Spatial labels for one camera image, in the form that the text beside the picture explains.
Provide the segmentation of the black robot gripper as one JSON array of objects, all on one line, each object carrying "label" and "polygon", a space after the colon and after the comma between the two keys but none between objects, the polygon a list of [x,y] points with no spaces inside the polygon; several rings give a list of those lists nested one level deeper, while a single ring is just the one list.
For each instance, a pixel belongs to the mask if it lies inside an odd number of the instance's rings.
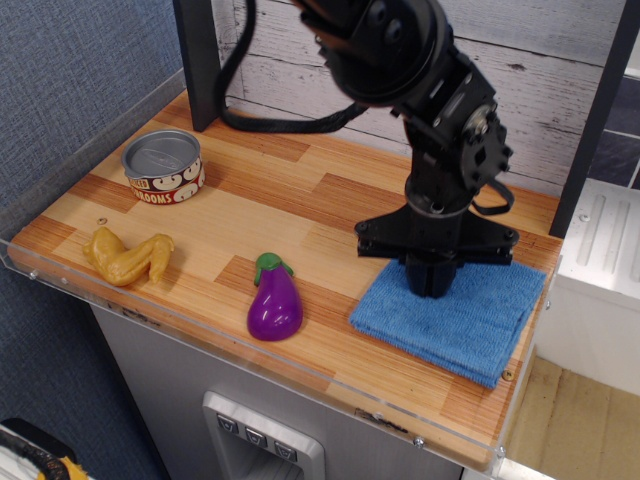
[{"label": "black robot gripper", "polygon": [[469,210],[425,216],[409,205],[357,223],[355,233],[360,256],[404,261],[410,290],[433,298],[447,294],[463,263],[509,264],[519,242],[517,231]]}]

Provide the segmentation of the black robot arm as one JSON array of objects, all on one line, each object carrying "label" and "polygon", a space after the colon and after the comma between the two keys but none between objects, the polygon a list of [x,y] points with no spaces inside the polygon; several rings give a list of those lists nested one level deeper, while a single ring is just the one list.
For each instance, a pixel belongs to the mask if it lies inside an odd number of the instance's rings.
[{"label": "black robot arm", "polygon": [[439,298],[467,263],[507,265],[518,234],[494,221],[514,197],[498,177],[512,154],[495,92],[454,43],[436,1],[302,1],[339,89],[404,122],[405,205],[362,221],[358,252],[397,260],[411,291]]}]

